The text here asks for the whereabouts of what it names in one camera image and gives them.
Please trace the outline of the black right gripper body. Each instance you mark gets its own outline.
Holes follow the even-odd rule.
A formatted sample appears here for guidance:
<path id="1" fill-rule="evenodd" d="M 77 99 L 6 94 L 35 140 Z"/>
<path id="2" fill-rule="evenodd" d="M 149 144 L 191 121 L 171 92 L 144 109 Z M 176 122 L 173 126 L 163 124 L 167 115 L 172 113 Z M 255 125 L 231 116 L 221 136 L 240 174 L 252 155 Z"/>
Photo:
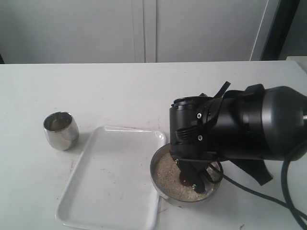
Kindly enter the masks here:
<path id="1" fill-rule="evenodd" d="M 180 165 L 242 164 L 242 95 L 176 99 L 169 114 L 170 152 Z"/>

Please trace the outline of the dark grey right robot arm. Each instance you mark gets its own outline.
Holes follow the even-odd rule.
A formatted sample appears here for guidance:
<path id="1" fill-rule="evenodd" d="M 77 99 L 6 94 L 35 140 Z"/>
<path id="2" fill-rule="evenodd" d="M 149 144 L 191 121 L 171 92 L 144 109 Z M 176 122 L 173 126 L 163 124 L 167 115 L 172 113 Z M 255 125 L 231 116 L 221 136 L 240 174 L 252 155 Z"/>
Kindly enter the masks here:
<path id="1" fill-rule="evenodd" d="M 199 194 L 208 163 L 230 161 L 260 185 L 272 179 L 266 160 L 283 161 L 307 139 L 307 98 L 262 84 L 174 100 L 169 110 L 170 154 Z"/>

